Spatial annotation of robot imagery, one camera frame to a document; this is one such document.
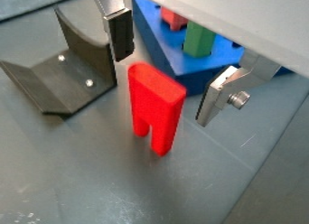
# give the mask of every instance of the black metal bracket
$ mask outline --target black metal bracket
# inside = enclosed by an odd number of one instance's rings
[[[55,10],[69,50],[31,69],[4,61],[0,67],[45,114],[73,115],[118,80],[110,44],[90,40]]]

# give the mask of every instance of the red block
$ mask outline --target red block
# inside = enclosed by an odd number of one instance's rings
[[[144,62],[130,66],[129,75],[134,133],[146,136],[153,126],[152,148],[164,156],[173,145],[186,89]]]
[[[161,17],[169,23],[170,30],[174,32],[189,22],[186,18],[168,10],[165,7],[161,7]]]

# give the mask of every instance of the metal plate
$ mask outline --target metal plate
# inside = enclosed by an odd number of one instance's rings
[[[66,60],[59,61],[57,55],[33,69],[8,62],[0,66],[43,113],[70,115],[114,88],[117,82],[105,78],[71,50],[59,56]],[[87,79],[93,80],[93,87],[87,87]]]

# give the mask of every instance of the gray floor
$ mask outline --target gray floor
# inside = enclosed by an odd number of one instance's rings
[[[106,41],[93,0],[62,4],[70,21]],[[43,116],[0,72],[0,223],[221,223],[303,104],[309,79],[277,77],[252,89],[209,127],[196,124],[201,96],[186,99],[174,147],[160,158],[132,132],[126,68],[118,87],[70,119]],[[0,59],[27,67],[67,48],[53,9],[0,25]]]
[[[0,21],[19,16],[62,0],[0,0]]]
[[[309,98],[296,113],[226,224],[309,223]]]

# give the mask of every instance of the blue plastic piece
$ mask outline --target blue plastic piece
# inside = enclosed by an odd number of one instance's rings
[[[161,19],[158,4],[133,0],[133,18],[140,29],[154,65],[188,89],[188,95],[204,93],[208,81],[228,65],[239,66],[244,53],[241,46],[217,35],[212,55],[193,58],[182,51],[186,29],[170,31]]]

